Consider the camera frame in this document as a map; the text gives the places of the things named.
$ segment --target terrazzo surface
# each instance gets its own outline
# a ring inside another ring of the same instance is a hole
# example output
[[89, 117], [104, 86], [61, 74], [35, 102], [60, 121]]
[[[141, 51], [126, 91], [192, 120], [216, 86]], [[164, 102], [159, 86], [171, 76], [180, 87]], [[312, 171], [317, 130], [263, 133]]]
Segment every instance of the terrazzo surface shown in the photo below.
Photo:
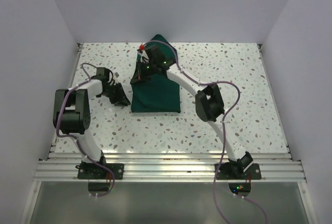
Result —
[[[89, 62], [117, 72], [128, 99], [132, 100], [130, 79], [140, 43], [85, 43], [78, 64]], [[251, 153], [287, 153], [256, 44], [172, 43], [180, 65], [202, 81], [229, 80], [241, 89], [241, 99], [228, 115], [226, 128], [232, 141]], [[93, 75], [93, 67], [86, 67]], [[76, 70], [74, 84], [86, 75]], [[237, 97], [236, 90], [221, 85], [225, 107]], [[108, 98], [90, 101], [90, 130], [104, 152], [118, 153], [214, 153], [222, 143], [207, 123], [195, 113], [194, 98], [180, 89], [181, 113], [131, 113], [130, 107], [116, 107]], [[55, 152], [78, 152], [68, 139], [58, 139]]]

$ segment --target green towel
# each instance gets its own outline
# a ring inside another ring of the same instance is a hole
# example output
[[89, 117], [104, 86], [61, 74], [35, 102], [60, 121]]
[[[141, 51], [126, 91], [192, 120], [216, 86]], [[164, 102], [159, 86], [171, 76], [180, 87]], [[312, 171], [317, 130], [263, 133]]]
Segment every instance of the green towel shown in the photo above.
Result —
[[[169, 44], [161, 35], [154, 36], [152, 40]], [[149, 45], [158, 45], [167, 59], [174, 58], [173, 52], [166, 45], [151, 43], [146, 47]], [[165, 76], [154, 74], [150, 81], [132, 84], [131, 87], [133, 90], [131, 111], [133, 113], [181, 112], [180, 86]]]

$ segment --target purple cable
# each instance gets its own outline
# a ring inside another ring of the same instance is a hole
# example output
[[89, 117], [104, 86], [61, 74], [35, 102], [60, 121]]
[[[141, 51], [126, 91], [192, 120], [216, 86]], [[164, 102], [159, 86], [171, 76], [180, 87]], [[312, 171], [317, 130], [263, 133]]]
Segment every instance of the purple cable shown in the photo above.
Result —
[[[213, 84], [220, 84], [220, 83], [223, 83], [223, 84], [229, 84], [233, 87], [235, 87], [235, 89], [237, 90], [238, 92], [238, 98], [237, 100], [235, 101], [235, 103], [225, 112], [223, 118], [222, 118], [222, 125], [223, 125], [223, 152], [222, 152], [222, 156], [220, 158], [220, 161], [219, 161], [219, 164], [218, 164], [218, 167], [216, 169], [216, 172], [214, 174], [214, 179], [213, 179], [213, 201], [214, 201], [214, 204], [216, 205], [216, 208], [219, 212], [219, 214], [221, 215], [221, 217], [228, 223], [230, 224], [231, 222], [229, 221], [229, 219], [224, 215], [224, 213], [222, 212], [222, 210], [220, 209], [219, 207], [219, 204], [217, 202], [217, 196], [216, 196], [216, 180], [217, 180], [217, 174], [218, 174], [218, 170], [220, 169], [221, 165], [222, 165], [222, 162], [223, 162], [223, 159], [224, 159], [224, 155], [225, 155], [225, 147], [226, 147], [226, 125], [225, 125], [225, 118], [226, 116], [229, 114], [230, 111], [233, 110], [233, 108], [238, 104], [239, 100], [240, 100], [240, 89], [237, 85], [235, 85], [234, 83], [232, 82], [229, 82], [229, 81], [223, 81], [223, 80], [220, 80], [220, 81], [216, 81], [216, 82], [210, 82], [210, 83], [199, 83], [198, 81], [196, 81], [195, 79], [191, 78], [188, 74], [186, 74], [186, 72], [180, 67], [180, 64], [178, 62], [178, 57], [177, 57], [177, 54], [176, 52], [174, 51], [173, 47], [167, 43], [164, 43], [163, 41], [158, 41], [158, 40], [151, 40], [151, 41], [148, 41], [144, 44], [144, 46], [146, 46], [147, 44], [150, 44], [150, 43], [160, 43], [160, 44], [164, 44], [166, 45], [167, 47], [169, 47], [171, 49], [171, 51], [173, 52], [174, 54], [174, 57], [175, 57], [175, 63], [176, 63], [176, 66], [177, 68], [182, 71], [182, 74], [184, 76], [186, 76], [189, 80], [191, 80], [192, 82], [198, 84], [198, 85], [202, 85], [202, 86], [209, 86], [209, 85], [213, 85]], [[248, 198], [244, 198], [245, 200], [255, 204], [264, 214], [264, 217], [265, 217], [265, 224], [268, 224], [270, 223], [269, 221], [269, 217], [266, 213], [266, 211], [264, 210], [264, 208], [262, 206], [260, 206], [257, 202], [253, 201], [253, 200], [250, 200]]]
[[58, 137], [71, 137], [73, 139], [76, 140], [76, 144], [77, 144], [77, 147], [78, 149], [80, 150], [80, 152], [84, 155], [84, 156], [87, 156], [87, 158], [92, 162], [94, 163], [95, 165], [99, 166], [100, 168], [106, 170], [107, 172], [109, 172], [112, 176], [112, 185], [110, 186], [109, 190], [105, 193], [102, 193], [102, 194], [95, 194], [94, 196], [95, 197], [103, 197], [104, 195], [107, 195], [108, 193], [110, 193], [110, 191], [113, 189], [114, 187], [114, 184], [115, 184], [115, 176], [114, 176], [114, 173], [107, 167], [97, 163], [97, 161], [93, 160], [91, 157], [89, 157], [82, 149], [81, 145], [80, 145], [80, 142], [78, 140], [78, 138], [75, 136], [75, 135], [72, 135], [72, 134], [60, 134], [60, 124], [61, 124], [61, 120], [62, 120], [62, 116], [63, 116], [63, 112], [66, 108], [66, 103], [68, 101], [68, 98], [69, 98], [69, 95], [75, 91], [76, 89], [78, 89], [79, 87], [87, 84], [90, 80], [86, 80], [80, 84], [78, 84], [77, 86], [71, 88], [70, 90], [68, 90], [67, 94], [65, 95], [64, 99], [63, 99], [63, 102], [62, 102], [62, 105], [61, 105], [61, 108], [60, 108], [60, 112], [59, 112], [59, 116], [58, 116], [58, 121], [57, 121], [57, 127], [56, 127], [56, 134]]
[[97, 68], [95, 65], [88, 63], [88, 62], [83, 62], [81, 64], [81, 68], [83, 69], [83, 72], [88, 76], [89, 80], [91, 80], [91, 76], [89, 75], [88, 71], [86, 71], [86, 69], [84, 68], [84, 65], [89, 65], [91, 67]]

